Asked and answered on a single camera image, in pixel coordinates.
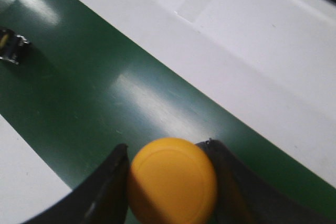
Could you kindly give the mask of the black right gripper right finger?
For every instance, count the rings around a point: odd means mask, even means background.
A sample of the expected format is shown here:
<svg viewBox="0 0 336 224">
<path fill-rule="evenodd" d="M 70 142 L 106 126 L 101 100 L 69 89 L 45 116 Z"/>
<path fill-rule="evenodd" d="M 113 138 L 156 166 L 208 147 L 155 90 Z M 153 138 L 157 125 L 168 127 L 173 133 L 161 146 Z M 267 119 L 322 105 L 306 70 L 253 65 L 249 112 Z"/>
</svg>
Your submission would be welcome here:
<svg viewBox="0 0 336 224">
<path fill-rule="evenodd" d="M 334 223 L 300 205 L 249 169 L 219 140 L 197 144 L 217 176 L 217 223 Z"/>
</svg>

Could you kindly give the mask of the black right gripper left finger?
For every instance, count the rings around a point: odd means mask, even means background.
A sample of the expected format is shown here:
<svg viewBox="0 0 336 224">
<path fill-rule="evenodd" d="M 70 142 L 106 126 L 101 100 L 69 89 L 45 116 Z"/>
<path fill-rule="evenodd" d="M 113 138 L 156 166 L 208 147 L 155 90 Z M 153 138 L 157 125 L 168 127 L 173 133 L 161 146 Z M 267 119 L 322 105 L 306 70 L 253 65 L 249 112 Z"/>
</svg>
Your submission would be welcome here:
<svg viewBox="0 0 336 224">
<path fill-rule="evenodd" d="M 126 144 L 117 145 L 71 193 L 24 223 L 125 223 L 127 148 Z"/>
</svg>

